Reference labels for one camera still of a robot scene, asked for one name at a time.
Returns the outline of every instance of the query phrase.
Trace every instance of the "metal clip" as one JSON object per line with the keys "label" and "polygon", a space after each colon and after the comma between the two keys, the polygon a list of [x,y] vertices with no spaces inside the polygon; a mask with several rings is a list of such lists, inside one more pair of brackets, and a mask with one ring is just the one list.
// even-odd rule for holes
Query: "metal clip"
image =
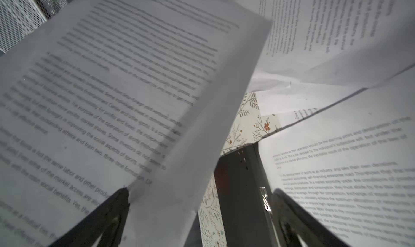
{"label": "metal clip", "polygon": [[268,194],[267,189],[265,187],[259,187],[259,192],[262,196],[263,205],[265,207],[265,210],[267,210],[270,214],[272,214],[271,207],[268,204]]}
{"label": "metal clip", "polygon": [[49,247],[117,247],[128,216],[128,189],[121,188]]}

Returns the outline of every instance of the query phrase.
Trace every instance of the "metal mesh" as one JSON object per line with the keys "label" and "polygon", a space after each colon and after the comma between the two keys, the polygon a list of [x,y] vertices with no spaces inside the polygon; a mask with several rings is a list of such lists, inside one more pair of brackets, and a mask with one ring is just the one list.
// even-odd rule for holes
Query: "metal mesh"
{"label": "metal mesh", "polygon": [[66,0],[0,0],[0,50],[10,50],[66,4]]}

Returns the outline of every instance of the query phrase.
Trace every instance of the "stack of papers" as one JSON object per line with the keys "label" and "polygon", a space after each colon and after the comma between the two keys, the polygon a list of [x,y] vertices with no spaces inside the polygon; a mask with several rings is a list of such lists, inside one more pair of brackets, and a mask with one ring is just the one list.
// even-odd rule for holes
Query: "stack of papers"
{"label": "stack of papers", "polygon": [[352,247],[415,243],[415,68],[258,143],[280,188]]}
{"label": "stack of papers", "polygon": [[271,23],[226,0],[74,0],[0,58],[0,246],[119,188],[121,246],[182,246]]}
{"label": "stack of papers", "polygon": [[415,63],[414,0],[233,1],[274,21],[248,91],[282,125]]}

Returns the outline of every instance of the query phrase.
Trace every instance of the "white paper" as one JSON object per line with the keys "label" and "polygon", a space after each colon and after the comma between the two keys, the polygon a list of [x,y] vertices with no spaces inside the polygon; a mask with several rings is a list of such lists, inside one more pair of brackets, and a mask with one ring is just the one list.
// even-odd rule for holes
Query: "white paper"
{"label": "white paper", "polygon": [[246,93],[261,91],[264,89],[286,89],[291,86],[291,82],[283,82],[278,79],[267,78],[252,78],[249,84],[252,84],[252,86],[247,89]]}
{"label": "white paper", "polygon": [[274,21],[248,90],[257,73],[370,87],[415,62],[414,0],[234,1]]}
{"label": "white paper", "polygon": [[122,245],[182,246],[269,27],[225,0],[75,0],[2,56],[0,245],[128,186]]}
{"label": "white paper", "polygon": [[306,117],[314,114],[316,111],[318,111],[317,108],[300,109],[293,112],[280,113],[277,115],[277,117],[281,127],[284,127],[286,125],[290,125],[292,123],[305,119]]}
{"label": "white paper", "polygon": [[358,91],[359,87],[313,83],[291,83],[285,89],[256,92],[261,115],[299,109],[323,108]]}
{"label": "white paper", "polygon": [[412,246],[415,69],[259,142],[283,189],[353,247]]}

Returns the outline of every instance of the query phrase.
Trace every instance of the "leaf pattern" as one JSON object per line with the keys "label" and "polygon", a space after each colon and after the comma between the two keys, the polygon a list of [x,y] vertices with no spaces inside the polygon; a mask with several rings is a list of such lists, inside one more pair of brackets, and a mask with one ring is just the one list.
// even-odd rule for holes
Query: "leaf pattern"
{"label": "leaf pattern", "polygon": [[[247,93],[239,106],[221,155],[259,141],[272,134],[278,127],[280,125],[277,117],[275,115],[261,116],[256,94],[254,92]],[[213,176],[199,208],[199,222],[204,247],[227,247],[226,232],[223,227],[215,177]]]}

